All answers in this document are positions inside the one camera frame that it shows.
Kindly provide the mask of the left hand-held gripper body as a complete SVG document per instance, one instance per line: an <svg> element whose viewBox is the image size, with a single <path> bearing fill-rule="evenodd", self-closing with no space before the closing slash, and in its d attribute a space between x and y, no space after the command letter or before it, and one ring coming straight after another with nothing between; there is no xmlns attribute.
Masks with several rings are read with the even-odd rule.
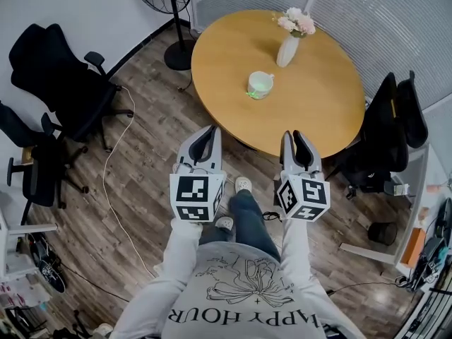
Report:
<svg viewBox="0 0 452 339"><path fill-rule="evenodd" d="M176 219L213 222L225 194L226 172L176 163L169 175L170 204Z"/></svg>

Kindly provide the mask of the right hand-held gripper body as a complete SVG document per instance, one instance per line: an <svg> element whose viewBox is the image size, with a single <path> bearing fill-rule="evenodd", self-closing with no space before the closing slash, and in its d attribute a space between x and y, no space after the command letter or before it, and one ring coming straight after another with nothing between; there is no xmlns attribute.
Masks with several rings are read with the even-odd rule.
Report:
<svg viewBox="0 0 452 339"><path fill-rule="evenodd" d="M315 222L331 206L330 184L306 173L280 173L281 185L276 197L282 208L283 220Z"/></svg>

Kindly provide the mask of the white mug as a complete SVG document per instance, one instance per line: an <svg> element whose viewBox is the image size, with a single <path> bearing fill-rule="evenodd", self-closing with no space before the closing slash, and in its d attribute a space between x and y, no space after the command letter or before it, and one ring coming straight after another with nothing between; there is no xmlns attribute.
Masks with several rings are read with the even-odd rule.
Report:
<svg viewBox="0 0 452 339"><path fill-rule="evenodd" d="M273 88L273 74L255 71L248 79L247 95L255 100L265 98Z"/></svg>

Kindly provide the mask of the green stir stick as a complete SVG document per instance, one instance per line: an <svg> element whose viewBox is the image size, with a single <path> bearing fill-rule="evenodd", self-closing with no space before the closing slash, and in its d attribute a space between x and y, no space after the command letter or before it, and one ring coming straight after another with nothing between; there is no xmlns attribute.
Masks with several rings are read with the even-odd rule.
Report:
<svg viewBox="0 0 452 339"><path fill-rule="evenodd" d="M249 80L247 95L254 99L262 99L266 96L267 89L266 84L261 81Z"/></svg>

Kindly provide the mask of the person's right forearm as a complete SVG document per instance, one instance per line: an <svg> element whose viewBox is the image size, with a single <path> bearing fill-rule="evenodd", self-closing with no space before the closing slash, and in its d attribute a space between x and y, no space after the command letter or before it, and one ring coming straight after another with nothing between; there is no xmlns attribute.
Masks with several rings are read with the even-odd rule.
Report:
<svg viewBox="0 0 452 339"><path fill-rule="evenodd" d="M307 223L303 220L283 220L282 228L281 268L297 287L304 287L311 278Z"/></svg>

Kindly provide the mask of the person's left forearm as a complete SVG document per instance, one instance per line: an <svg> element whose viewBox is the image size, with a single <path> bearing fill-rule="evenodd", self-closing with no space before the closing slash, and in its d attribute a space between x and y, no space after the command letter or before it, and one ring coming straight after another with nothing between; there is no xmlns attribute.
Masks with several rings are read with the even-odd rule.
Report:
<svg viewBox="0 0 452 339"><path fill-rule="evenodd" d="M172 231L164 250L159 276L155 282L164 291L182 291L196 266L199 239L203 228L200 224L172 219Z"/></svg>

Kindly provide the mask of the person's dark jeans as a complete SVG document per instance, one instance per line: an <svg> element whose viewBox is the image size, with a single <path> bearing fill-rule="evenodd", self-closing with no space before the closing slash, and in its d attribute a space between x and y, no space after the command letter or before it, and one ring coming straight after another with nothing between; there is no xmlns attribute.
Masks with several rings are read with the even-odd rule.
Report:
<svg viewBox="0 0 452 339"><path fill-rule="evenodd" d="M280 254L266 229L263 213L251 192L238 191L229 203L235 226L235 243L259 249L280 262Z"/></svg>

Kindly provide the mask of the black waste bin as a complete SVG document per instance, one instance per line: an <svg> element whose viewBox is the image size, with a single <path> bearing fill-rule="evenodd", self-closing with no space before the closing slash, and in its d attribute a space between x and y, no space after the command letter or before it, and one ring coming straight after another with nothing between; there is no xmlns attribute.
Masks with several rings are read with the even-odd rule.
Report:
<svg viewBox="0 0 452 339"><path fill-rule="evenodd" d="M385 246L392 245L397 237L398 226L395 222L373 222L367 230L368 239Z"/></svg>

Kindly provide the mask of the person's white printed sweatshirt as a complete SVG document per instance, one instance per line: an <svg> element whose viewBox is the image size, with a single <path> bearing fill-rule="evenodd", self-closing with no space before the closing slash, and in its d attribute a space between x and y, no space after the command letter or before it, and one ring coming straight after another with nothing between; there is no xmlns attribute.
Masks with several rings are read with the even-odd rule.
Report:
<svg viewBox="0 0 452 339"><path fill-rule="evenodd" d="M326 339L359 331L331 303L302 292L280 264L253 247L213 242L167 314L162 339Z"/></svg>

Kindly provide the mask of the white desk with clutter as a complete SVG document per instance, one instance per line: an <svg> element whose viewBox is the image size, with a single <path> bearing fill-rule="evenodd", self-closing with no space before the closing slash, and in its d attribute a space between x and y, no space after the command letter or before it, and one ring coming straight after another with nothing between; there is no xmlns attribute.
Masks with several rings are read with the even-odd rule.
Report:
<svg viewBox="0 0 452 339"><path fill-rule="evenodd" d="M394 254L385 254L346 243L342 243L340 249L390 264L404 276L414 273L413 269L402 263L402 257L408 247L413 230L420 228L424 230L426 238L430 238L434 233L432 222L442 202L448 197L452 198L452 191L447 186L449 175L444 171L431 144L427 144L425 147L412 151L409 154L409 166L412 166L418 160L421 161L420 173L417 179L417 188L410 218L405 231L401 235L401 242L397 246L396 252Z"/></svg>

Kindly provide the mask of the orange box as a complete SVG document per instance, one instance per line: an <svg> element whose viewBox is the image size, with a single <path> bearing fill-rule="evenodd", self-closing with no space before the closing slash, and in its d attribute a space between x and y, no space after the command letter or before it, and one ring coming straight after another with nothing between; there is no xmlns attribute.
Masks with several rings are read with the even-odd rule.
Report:
<svg viewBox="0 0 452 339"><path fill-rule="evenodd" d="M415 268L424 248L426 232L419 227L413 228L400 262L407 268Z"/></svg>

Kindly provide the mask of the black standing fan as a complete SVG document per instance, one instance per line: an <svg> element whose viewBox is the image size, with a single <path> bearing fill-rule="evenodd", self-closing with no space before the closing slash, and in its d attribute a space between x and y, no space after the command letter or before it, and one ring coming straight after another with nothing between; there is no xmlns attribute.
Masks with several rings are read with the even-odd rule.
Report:
<svg viewBox="0 0 452 339"><path fill-rule="evenodd" d="M154 11L171 15L177 31L177 41L164 53L164 62L175 71L188 71L191 68L191 56L195 42L183 37L179 13L184 11L191 0L141 0Z"/></svg>

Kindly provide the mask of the pink flower bouquet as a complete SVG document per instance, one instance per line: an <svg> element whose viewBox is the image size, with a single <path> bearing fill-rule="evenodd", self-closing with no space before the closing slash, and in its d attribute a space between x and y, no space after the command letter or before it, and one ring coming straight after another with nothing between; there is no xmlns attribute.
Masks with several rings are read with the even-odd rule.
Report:
<svg viewBox="0 0 452 339"><path fill-rule="evenodd" d="M300 8L288 8L277 19L278 26L287 30L295 38L304 38L316 32L313 19Z"/></svg>

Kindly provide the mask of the large black office chair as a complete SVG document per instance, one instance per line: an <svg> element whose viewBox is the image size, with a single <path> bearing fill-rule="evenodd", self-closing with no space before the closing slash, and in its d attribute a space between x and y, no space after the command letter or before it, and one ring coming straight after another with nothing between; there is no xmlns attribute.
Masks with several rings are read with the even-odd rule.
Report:
<svg viewBox="0 0 452 339"><path fill-rule="evenodd" d="M72 141L83 142L92 133L102 133L104 117L134 116L130 109L112 108L122 88L109 80L102 67L104 57L88 52L79 60L56 23L27 27L8 58L12 84L44 102L59 121L50 126Z"/></svg>

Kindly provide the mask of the black printed board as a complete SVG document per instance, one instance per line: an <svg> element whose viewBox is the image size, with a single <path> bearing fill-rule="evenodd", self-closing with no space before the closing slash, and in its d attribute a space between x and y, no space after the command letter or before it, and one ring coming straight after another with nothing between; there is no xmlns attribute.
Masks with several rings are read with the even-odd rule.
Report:
<svg viewBox="0 0 452 339"><path fill-rule="evenodd" d="M38 271L45 281L57 292L65 293L66 281L60 269L61 260L52 251L47 242L33 242L30 245L30 253Z"/></svg>

